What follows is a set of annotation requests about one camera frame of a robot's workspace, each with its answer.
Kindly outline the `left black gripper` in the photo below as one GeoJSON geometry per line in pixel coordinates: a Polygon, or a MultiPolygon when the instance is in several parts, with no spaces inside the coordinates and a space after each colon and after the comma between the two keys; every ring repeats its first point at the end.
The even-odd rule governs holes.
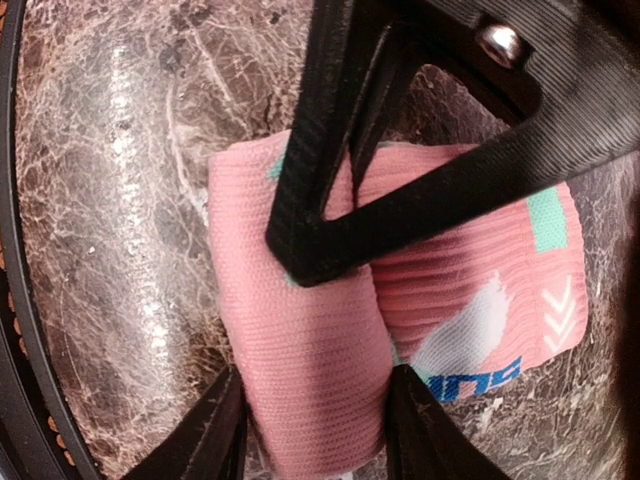
{"type": "Polygon", "coordinates": [[[359,1],[372,53],[352,137],[372,155],[418,69],[456,76],[511,131],[493,155],[600,165],[639,144],[639,49],[586,1],[359,1]]]}

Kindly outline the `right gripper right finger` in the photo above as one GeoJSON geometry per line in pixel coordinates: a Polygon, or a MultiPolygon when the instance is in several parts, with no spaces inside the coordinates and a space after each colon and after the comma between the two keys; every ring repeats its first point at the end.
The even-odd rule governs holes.
{"type": "Polygon", "coordinates": [[[392,370],[384,430],[390,479],[509,479],[456,427],[408,365],[392,370]]]}

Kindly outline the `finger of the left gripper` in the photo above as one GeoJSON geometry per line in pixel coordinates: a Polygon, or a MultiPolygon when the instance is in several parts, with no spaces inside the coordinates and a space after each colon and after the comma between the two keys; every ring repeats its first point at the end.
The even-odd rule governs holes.
{"type": "Polygon", "coordinates": [[[405,1],[317,1],[266,242],[295,280],[334,280],[407,245],[406,188],[328,217],[341,168],[356,194],[415,73],[405,1]]]}
{"type": "Polygon", "coordinates": [[[633,150],[639,112],[541,110],[470,152],[337,220],[310,209],[320,152],[342,131],[331,117],[298,113],[266,242],[302,286],[347,271],[563,182],[633,150]]]}

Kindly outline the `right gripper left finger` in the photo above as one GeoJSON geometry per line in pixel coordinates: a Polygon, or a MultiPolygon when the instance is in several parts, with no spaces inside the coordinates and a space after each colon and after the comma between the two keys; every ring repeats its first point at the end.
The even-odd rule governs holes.
{"type": "Polygon", "coordinates": [[[125,477],[227,480],[244,475],[247,404],[240,374],[225,367],[171,434],[125,477]]]}

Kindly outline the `pink patterned sock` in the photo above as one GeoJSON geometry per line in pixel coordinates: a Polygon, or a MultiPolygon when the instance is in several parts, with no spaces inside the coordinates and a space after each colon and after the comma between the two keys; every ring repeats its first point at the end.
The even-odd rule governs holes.
{"type": "Polygon", "coordinates": [[[302,288],[265,242],[287,140],[217,153],[208,202],[220,314],[279,477],[324,479],[371,460],[395,365],[452,402],[580,343],[584,245],[566,184],[302,288]]]}

